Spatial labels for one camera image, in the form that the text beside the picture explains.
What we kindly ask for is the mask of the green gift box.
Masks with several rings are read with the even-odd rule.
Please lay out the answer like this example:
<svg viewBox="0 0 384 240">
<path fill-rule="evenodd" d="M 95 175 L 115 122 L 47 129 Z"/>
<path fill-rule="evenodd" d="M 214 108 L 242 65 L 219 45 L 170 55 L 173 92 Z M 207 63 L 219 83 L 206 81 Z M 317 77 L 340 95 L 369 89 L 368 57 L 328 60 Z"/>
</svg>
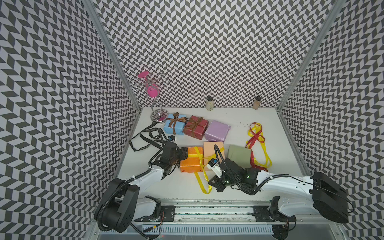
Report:
<svg viewBox="0 0 384 240">
<path fill-rule="evenodd" d="M 228 158 L 244 169 L 251 167 L 251 150 L 248 148 L 230 145 Z"/>
</svg>

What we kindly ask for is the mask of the orange gift box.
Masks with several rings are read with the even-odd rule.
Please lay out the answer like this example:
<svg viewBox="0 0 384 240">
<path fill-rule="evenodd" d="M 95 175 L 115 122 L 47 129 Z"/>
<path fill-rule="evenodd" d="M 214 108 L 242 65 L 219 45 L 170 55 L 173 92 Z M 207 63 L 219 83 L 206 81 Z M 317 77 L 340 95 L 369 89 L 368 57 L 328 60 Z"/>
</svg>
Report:
<svg viewBox="0 0 384 240">
<path fill-rule="evenodd" d="M 197 148 L 200 153 L 204 155 L 203 147 Z M 194 147 L 188 147 L 188 157 L 180 163 L 180 170 L 182 173 L 203 172 L 199 165 L 199 158 L 192 157 L 194 154 L 196 154 Z"/>
</svg>

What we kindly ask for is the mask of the red gift box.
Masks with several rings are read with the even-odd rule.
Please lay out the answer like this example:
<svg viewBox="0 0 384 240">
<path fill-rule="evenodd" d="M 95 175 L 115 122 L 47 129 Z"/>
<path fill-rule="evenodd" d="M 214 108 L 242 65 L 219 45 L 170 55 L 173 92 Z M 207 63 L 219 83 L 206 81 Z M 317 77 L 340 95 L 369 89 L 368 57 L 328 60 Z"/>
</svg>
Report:
<svg viewBox="0 0 384 240">
<path fill-rule="evenodd" d="M 208 125 L 209 121 L 203 117 L 191 116 L 183 129 L 183 133 L 192 138 L 202 140 Z"/>
</svg>

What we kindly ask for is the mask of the peach gift box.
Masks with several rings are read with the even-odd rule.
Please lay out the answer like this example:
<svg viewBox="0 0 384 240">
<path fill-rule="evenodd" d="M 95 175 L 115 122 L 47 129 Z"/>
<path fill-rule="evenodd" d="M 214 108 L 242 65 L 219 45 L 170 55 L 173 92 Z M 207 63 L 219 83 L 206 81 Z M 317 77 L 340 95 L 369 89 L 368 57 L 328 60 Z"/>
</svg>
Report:
<svg viewBox="0 0 384 240">
<path fill-rule="evenodd" d="M 208 162 L 212 158 L 216 158 L 215 145 L 218 146 L 218 148 L 221 151 L 221 154 L 222 154 L 223 158 L 225 159 L 225 148 L 224 148 L 224 143 L 223 142 L 204 142 L 204 144 L 203 144 L 204 166 L 205 166 L 205 170 L 207 170 L 207 171 L 209 171 L 209 169 L 207 167 Z"/>
</svg>

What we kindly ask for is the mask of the purple gift box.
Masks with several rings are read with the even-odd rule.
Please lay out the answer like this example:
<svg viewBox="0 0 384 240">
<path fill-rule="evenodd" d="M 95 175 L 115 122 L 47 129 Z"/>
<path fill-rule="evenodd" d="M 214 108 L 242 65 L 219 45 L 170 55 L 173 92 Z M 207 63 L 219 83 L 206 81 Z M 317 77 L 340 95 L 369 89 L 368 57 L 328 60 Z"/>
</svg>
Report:
<svg viewBox="0 0 384 240">
<path fill-rule="evenodd" d="M 205 132 L 205 139 L 210 142 L 224 142 L 231 126 L 213 120 Z"/>
</svg>

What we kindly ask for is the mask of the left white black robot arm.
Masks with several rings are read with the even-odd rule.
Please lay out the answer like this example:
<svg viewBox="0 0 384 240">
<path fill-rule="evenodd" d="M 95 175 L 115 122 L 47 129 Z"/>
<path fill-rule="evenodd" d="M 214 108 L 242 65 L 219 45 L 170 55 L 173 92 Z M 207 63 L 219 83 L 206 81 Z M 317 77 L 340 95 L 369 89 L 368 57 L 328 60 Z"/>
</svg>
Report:
<svg viewBox="0 0 384 240">
<path fill-rule="evenodd" d="M 161 201 L 151 196 L 140 196 L 147 188 L 163 180 L 188 158 L 188 148 L 166 142 L 149 161 L 149 168 L 128 180 L 113 179 L 104 193 L 94 219 L 101 231 L 124 232 L 134 220 L 158 220 Z"/>
</svg>

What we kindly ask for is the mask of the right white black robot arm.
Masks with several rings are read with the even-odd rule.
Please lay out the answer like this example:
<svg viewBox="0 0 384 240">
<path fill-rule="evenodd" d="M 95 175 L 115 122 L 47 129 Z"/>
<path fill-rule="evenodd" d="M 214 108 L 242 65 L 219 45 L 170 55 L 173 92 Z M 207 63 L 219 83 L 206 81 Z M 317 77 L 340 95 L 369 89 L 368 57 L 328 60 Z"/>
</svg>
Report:
<svg viewBox="0 0 384 240">
<path fill-rule="evenodd" d="M 294 177 L 244 169 L 230 159 L 220 162 L 215 158 L 208 162 L 208 169 L 215 173 L 208 184 L 219 193 L 226 187 L 234 187 L 249 196 L 261 192 L 277 193 L 268 206 L 255 211 L 258 222 L 290 222 L 296 215 L 320 215 L 329 221 L 346 224 L 349 213 L 354 211 L 353 204 L 347 199 L 347 191 L 320 172 Z"/>
</svg>

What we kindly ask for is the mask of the light spice jar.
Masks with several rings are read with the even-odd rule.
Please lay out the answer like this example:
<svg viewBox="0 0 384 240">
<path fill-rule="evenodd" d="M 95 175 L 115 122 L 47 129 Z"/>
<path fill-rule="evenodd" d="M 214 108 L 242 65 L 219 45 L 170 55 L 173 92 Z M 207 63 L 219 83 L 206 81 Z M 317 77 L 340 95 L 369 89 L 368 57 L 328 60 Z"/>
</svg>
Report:
<svg viewBox="0 0 384 240">
<path fill-rule="evenodd" d="M 206 109 L 208 111 L 212 111 L 214 109 L 214 98 L 212 96 L 207 96 L 207 100 L 206 100 Z"/>
</svg>

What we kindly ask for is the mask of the silver pink jewelry stand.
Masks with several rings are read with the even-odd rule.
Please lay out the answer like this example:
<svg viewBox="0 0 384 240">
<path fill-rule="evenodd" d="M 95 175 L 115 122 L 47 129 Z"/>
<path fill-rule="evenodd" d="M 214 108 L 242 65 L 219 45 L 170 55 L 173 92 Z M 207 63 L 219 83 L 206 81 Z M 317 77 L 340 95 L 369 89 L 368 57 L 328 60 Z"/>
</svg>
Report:
<svg viewBox="0 0 384 240">
<path fill-rule="evenodd" d="M 143 71 L 137 76 L 130 79 L 132 88 L 135 90 L 138 87 L 144 87 L 145 93 L 151 99 L 151 121 L 156 124 L 161 124 L 166 121 L 168 117 L 168 111 L 161 105 L 159 108 L 155 108 L 155 104 L 160 102 L 161 86 L 165 86 L 168 81 L 166 80 L 165 73 L 159 73 L 153 75 L 148 71 Z"/>
</svg>

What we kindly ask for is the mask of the brown spice jar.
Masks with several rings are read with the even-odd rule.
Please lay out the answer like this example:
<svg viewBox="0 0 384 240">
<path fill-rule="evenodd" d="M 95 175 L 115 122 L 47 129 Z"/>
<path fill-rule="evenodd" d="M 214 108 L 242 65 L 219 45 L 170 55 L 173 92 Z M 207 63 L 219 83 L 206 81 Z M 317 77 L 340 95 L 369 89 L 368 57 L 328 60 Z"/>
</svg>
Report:
<svg viewBox="0 0 384 240">
<path fill-rule="evenodd" d="M 254 110 L 258 110 L 259 107 L 260 107 L 260 105 L 261 105 L 261 101 L 262 101 L 262 97 L 260 97 L 260 96 L 256 96 L 252 108 L 253 108 Z"/>
</svg>

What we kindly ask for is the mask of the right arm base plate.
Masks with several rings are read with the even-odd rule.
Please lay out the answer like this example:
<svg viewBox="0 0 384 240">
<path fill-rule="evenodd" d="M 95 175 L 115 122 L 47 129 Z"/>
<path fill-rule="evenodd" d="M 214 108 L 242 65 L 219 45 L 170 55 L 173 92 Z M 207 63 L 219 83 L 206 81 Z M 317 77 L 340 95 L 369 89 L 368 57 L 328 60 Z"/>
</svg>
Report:
<svg viewBox="0 0 384 240">
<path fill-rule="evenodd" d="M 271 206 L 253 206 L 252 215 L 256 222 L 296 222 L 296 216 L 287 217 L 279 212 L 278 207 Z"/>
</svg>

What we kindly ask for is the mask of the aluminium front rail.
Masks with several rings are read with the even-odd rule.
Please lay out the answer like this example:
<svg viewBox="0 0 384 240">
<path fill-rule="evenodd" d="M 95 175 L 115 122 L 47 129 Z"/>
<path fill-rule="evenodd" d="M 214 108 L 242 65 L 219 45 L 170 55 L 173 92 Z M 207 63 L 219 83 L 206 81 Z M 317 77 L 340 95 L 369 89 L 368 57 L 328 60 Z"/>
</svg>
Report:
<svg viewBox="0 0 384 240">
<path fill-rule="evenodd" d="M 282 222 L 256 222 L 252 215 L 253 206 L 271 206 L 271 201 L 231 201 L 231 200 L 188 200 L 188 199 L 159 199 L 161 206 L 176 206 L 175 219 L 166 224 L 278 224 Z M 296 213 L 298 223 L 328 224 L 329 220 L 320 214 Z M 147 218 L 134 220 L 132 224 L 161 223 Z"/>
</svg>

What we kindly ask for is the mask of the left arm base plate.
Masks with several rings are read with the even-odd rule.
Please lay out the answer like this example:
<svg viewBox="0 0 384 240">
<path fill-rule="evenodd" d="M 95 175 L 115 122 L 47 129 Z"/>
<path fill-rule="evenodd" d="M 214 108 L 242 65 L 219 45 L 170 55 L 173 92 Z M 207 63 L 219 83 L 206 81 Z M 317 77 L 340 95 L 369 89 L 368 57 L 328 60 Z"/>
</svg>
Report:
<svg viewBox="0 0 384 240">
<path fill-rule="evenodd" d="M 157 222 L 173 222 L 175 219 L 176 206 L 161 206 Z"/>
</svg>

